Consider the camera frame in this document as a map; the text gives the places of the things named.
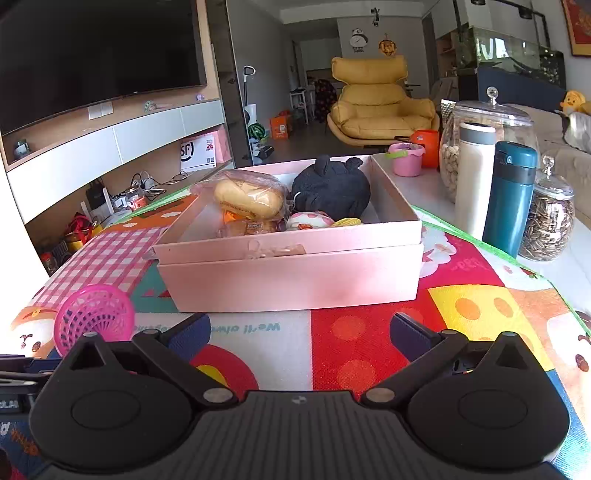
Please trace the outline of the teal thermos bottle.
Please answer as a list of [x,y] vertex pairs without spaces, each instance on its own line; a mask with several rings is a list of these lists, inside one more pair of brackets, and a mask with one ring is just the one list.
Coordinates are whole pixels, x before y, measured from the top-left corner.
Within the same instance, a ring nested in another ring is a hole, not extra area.
[[512,257],[519,253],[533,196],[537,152],[526,145],[496,143],[483,241]]

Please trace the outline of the pink toy bucket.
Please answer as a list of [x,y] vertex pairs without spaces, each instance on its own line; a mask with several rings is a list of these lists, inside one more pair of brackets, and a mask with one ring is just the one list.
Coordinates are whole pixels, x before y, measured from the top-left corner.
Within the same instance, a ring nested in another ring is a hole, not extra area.
[[389,147],[386,157],[392,161],[394,174],[412,178],[421,174],[424,154],[422,145],[399,142]]

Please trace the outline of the glass fish tank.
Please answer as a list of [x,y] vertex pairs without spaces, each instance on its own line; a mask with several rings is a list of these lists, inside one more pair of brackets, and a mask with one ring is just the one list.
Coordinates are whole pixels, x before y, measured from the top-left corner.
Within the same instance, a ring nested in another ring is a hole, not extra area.
[[564,55],[536,42],[479,27],[464,29],[456,46],[457,68],[497,68],[566,88]]

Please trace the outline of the red framed wall picture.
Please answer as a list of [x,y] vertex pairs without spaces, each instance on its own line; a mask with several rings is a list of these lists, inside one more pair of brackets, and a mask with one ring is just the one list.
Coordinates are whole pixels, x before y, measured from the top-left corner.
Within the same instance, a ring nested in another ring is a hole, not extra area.
[[562,0],[573,56],[591,56],[591,0]]

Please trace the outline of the wall television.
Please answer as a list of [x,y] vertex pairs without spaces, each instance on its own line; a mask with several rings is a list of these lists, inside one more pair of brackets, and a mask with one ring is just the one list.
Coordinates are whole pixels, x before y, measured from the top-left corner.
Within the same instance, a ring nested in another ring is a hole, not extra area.
[[189,0],[1,4],[1,131],[118,97],[205,84]]

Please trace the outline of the packaged bread slices bag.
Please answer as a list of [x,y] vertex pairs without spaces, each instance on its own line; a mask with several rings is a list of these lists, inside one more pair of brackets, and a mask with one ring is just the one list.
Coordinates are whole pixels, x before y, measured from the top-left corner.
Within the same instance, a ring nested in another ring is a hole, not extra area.
[[270,220],[287,211],[287,187],[266,173],[221,170],[193,184],[190,192],[249,220]]

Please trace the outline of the yellow plush bear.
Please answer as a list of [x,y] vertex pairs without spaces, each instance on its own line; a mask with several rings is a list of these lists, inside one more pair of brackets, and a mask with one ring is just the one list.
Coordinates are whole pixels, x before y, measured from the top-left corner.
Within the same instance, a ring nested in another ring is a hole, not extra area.
[[565,115],[575,112],[590,115],[591,102],[586,99],[583,93],[577,90],[568,90],[563,101],[560,103],[560,109]]

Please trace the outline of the white thermos bottle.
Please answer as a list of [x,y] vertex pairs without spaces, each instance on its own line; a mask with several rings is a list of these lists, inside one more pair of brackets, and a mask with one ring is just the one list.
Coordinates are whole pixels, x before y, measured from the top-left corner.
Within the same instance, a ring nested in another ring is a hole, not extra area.
[[478,240],[486,224],[496,143],[494,127],[460,124],[455,225]]

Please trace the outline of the pink plastic strainer scoop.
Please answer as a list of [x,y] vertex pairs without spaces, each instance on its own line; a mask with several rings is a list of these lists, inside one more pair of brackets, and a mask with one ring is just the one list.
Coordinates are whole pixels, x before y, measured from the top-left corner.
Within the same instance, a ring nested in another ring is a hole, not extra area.
[[58,310],[55,349],[64,357],[87,332],[98,333],[107,342],[128,341],[134,326],[135,311],[124,292],[111,285],[89,285],[70,295]]

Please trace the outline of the pink gift box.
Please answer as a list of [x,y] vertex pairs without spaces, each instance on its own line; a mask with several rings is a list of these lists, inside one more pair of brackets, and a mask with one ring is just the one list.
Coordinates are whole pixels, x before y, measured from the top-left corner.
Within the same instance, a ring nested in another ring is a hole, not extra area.
[[221,209],[211,193],[194,199],[153,247],[176,308],[242,313],[415,299],[422,222],[386,156],[362,161],[370,204],[358,226],[221,238]]

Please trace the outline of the black plush toy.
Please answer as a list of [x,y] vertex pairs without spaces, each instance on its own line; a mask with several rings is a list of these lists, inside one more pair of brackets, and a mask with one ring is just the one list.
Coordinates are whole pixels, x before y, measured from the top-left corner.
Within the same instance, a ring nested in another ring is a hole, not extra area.
[[360,218],[370,203],[370,182],[362,165],[359,157],[341,162],[318,156],[291,184],[291,212],[320,211],[334,221]]

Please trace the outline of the orange cardboard box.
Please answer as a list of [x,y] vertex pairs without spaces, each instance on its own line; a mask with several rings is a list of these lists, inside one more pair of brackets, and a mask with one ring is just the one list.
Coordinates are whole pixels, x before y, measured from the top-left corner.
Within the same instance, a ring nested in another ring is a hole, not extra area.
[[287,140],[293,131],[290,111],[281,111],[276,117],[270,118],[270,134],[273,140]]

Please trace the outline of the colourful cartoon play mat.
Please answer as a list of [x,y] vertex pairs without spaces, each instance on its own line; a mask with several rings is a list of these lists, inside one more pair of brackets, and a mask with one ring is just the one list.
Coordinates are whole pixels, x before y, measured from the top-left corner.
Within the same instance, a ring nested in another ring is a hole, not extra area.
[[[191,196],[132,216],[91,241],[13,319],[1,324],[5,354],[54,355],[54,318],[67,298],[104,283],[126,293],[137,330],[166,330],[182,319],[147,258]],[[370,306],[214,314],[211,329],[187,339],[182,354],[201,372],[243,395],[250,390],[349,390],[360,394],[404,368],[390,339],[394,314],[428,328],[492,341],[517,332],[556,385],[571,417],[555,464],[572,479],[590,475],[590,320],[574,313],[535,271],[462,238],[424,214],[423,268],[414,300]]]

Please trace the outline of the packaged bread with QR label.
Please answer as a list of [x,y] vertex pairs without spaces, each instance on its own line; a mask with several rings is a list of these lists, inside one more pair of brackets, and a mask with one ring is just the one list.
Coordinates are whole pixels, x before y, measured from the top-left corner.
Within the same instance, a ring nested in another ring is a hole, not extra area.
[[286,230],[286,221],[281,217],[267,220],[252,220],[224,210],[222,220],[224,226],[221,229],[221,235],[224,237],[259,235]]

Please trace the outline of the panda wall clock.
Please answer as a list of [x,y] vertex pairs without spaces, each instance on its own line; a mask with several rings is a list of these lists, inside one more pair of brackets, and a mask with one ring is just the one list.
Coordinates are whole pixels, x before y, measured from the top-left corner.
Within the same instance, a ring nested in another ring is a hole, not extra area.
[[360,28],[352,30],[352,34],[349,37],[349,45],[351,45],[353,52],[363,53],[365,48],[368,46],[369,38]]

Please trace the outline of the white SF express parcel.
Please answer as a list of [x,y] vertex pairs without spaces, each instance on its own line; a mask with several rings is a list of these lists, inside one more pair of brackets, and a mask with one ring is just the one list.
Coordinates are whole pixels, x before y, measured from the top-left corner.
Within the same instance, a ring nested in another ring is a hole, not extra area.
[[190,137],[179,147],[179,170],[184,173],[213,169],[228,160],[231,152],[223,128]]

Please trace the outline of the large glass jar with lid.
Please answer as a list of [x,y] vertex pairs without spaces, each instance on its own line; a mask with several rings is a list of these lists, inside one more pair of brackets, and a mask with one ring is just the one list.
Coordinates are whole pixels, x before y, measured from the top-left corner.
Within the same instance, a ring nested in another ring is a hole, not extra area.
[[486,95],[486,102],[449,101],[446,109],[448,117],[444,122],[439,160],[443,184],[452,202],[456,200],[460,141],[464,125],[470,130],[469,141],[493,146],[500,141],[513,142],[530,147],[539,155],[534,122],[529,114],[516,107],[499,103],[499,90],[495,86],[489,86]]

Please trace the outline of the small jar of sunflower seeds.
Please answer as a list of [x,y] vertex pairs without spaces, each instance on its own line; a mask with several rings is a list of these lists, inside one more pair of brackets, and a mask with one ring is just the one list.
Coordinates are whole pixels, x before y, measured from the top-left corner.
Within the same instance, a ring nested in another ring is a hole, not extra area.
[[567,247],[574,221],[573,187],[554,172],[555,159],[542,157],[519,255],[535,261],[551,261]]

